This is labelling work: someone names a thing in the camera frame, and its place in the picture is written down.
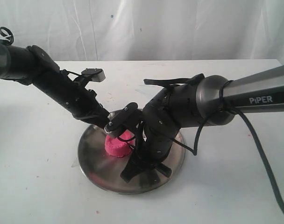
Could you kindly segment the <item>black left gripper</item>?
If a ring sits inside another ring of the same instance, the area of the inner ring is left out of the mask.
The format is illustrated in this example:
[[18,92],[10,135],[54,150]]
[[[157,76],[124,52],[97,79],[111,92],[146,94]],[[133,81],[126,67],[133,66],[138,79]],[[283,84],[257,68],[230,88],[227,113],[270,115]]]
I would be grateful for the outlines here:
[[85,88],[71,89],[71,113],[76,118],[92,117],[91,124],[104,128],[109,122],[109,112],[96,100],[97,93]]

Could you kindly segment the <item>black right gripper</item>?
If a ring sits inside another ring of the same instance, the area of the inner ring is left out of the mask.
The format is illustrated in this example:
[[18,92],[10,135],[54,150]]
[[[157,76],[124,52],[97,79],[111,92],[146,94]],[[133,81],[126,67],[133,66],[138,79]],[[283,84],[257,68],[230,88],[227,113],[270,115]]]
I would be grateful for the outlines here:
[[[173,144],[172,139],[176,137],[178,132],[179,128],[174,125],[159,124],[159,127],[153,128],[146,122],[142,122],[137,131],[135,155],[141,163],[147,166],[155,166],[163,162],[168,157]],[[125,182],[130,182],[141,172],[139,165],[129,159],[120,177]]]

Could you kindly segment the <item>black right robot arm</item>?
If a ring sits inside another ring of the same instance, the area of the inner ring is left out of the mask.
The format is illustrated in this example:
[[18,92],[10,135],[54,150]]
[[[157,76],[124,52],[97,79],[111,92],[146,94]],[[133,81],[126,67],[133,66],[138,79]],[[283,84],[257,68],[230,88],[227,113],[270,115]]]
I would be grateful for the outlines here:
[[171,169],[162,165],[179,130],[186,127],[223,126],[235,115],[284,111],[284,65],[254,75],[228,80],[219,75],[169,80],[145,79],[161,90],[136,110],[135,121],[126,127],[135,131],[134,152],[121,172],[129,182],[156,169],[164,176]]

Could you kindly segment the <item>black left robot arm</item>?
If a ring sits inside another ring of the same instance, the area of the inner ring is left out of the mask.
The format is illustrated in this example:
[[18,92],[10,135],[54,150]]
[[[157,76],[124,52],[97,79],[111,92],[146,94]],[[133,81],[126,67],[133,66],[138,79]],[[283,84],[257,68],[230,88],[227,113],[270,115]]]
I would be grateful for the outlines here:
[[86,89],[89,82],[105,79],[102,69],[85,69],[74,80],[61,70],[40,47],[26,48],[0,43],[0,79],[34,85],[77,120],[104,128],[109,112],[96,100],[96,92]]

